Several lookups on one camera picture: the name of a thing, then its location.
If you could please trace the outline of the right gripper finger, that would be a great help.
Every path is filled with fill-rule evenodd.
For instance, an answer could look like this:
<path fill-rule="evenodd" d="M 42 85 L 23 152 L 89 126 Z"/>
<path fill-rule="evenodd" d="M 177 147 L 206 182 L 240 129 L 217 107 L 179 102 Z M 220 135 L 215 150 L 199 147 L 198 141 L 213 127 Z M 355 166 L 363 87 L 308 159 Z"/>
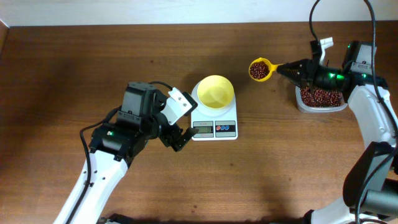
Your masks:
<path fill-rule="evenodd" d="M 299 88 L 305 88 L 307 86 L 307 81 L 303 74 L 299 71 L 292 70 L 292 71 L 279 71 L 279 74 L 288 79 L 292 82 L 295 86 Z"/>
<path fill-rule="evenodd" d="M 308 63 L 307 59 L 285 63 L 277 67 L 277 72 L 279 74 L 297 74 L 300 73 L 305 68 L 307 63 Z"/>

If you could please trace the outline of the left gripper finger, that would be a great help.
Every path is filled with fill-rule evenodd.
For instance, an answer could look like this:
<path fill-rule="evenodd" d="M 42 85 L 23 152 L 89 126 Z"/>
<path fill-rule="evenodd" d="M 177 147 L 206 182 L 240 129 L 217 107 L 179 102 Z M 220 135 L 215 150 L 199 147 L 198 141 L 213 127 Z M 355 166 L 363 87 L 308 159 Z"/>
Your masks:
<path fill-rule="evenodd" d="M 189 142 L 189 140 L 191 140 L 191 138 L 194 137 L 194 135 L 196 135 L 198 132 L 199 129 L 197 128 L 188 128 L 183 134 L 179 133 L 178 136 L 172 141 L 173 150 L 175 152 L 181 151 Z"/>
<path fill-rule="evenodd" d="M 188 93 L 188 92 L 183 92 L 182 95 L 188 100 L 190 105 L 192 106 L 186 113 L 185 115 L 190 115 L 193 110 L 195 110 L 198 106 L 198 103 L 193 99 L 193 97 Z"/>

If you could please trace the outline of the yellow plastic measuring scoop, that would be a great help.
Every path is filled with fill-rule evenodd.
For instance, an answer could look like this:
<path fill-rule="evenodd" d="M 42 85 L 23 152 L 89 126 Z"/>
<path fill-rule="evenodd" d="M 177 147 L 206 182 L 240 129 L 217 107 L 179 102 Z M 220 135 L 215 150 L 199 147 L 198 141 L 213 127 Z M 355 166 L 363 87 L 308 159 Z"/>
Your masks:
<path fill-rule="evenodd" d="M 249 76 L 257 81 L 264 82 L 270 79 L 272 73 L 277 70 L 281 64 L 274 65 L 266 58 L 255 59 L 249 66 Z"/>

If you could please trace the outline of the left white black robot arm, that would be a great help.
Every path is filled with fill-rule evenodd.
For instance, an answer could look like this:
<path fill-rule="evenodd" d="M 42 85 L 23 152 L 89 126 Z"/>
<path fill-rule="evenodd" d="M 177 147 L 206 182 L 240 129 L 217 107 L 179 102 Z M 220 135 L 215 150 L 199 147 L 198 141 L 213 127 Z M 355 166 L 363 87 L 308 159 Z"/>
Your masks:
<path fill-rule="evenodd" d="M 151 139 L 181 151 L 198 132 L 177 124 L 197 102 L 175 87 L 165 95 L 157 82 L 130 82 L 121 106 L 90 126 L 90 142 L 83 141 L 86 161 L 80 176 L 61 209 L 56 223 L 96 223 L 119 181 L 134 158 Z"/>

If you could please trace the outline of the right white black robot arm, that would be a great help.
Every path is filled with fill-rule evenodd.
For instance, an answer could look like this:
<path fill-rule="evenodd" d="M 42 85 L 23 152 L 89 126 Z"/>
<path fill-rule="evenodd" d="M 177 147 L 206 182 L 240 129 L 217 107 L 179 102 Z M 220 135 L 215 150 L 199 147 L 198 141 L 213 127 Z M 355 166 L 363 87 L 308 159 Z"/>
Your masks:
<path fill-rule="evenodd" d="M 397 116 L 385 79 L 374 73 L 375 43 L 352 41 L 342 68 L 322 64 L 327 44 L 312 41 L 313 57 L 279 65 L 276 70 L 297 87 L 342 92 L 354 113 L 365 150 L 343 184 L 343 195 L 311 210 L 304 223 L 385 223 L 397 218 Z"/>

